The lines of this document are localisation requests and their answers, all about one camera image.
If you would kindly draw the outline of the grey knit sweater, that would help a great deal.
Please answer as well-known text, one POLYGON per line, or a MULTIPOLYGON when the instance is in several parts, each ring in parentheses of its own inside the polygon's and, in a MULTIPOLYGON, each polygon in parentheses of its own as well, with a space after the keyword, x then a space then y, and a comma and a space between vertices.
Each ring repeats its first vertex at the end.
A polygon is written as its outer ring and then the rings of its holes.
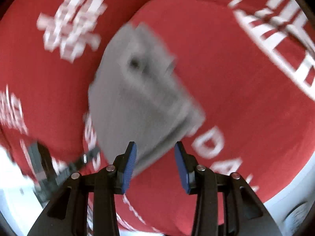
POLYGON ((174 68, 175 58, 144 24, 127 23, 110 40, 88 94, 97 142, 109 162, 133 141, 138 175, 201 127, 205 113, 174 68))

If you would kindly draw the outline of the red sofa white characters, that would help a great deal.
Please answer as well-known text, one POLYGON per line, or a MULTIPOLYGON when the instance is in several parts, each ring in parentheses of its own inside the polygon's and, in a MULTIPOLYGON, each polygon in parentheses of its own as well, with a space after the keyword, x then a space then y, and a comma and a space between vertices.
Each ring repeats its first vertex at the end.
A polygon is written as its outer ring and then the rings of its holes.
MULTIPOLYGON (((38 186, 34 142, 57 174, 95 147, 82 175, 113 164, 88 94, 127 23, 166 45, 205 113, 180 140, 186 152, 215 173, 239 173, 263 205, 282 201, 314 158, 314 27, 297 0, 12 0, 1 17, 1 147, 22 175, 38 186)), ((197 196, 183 189, 175 145, 114 196, 119 229, 192 235, 197 196)))

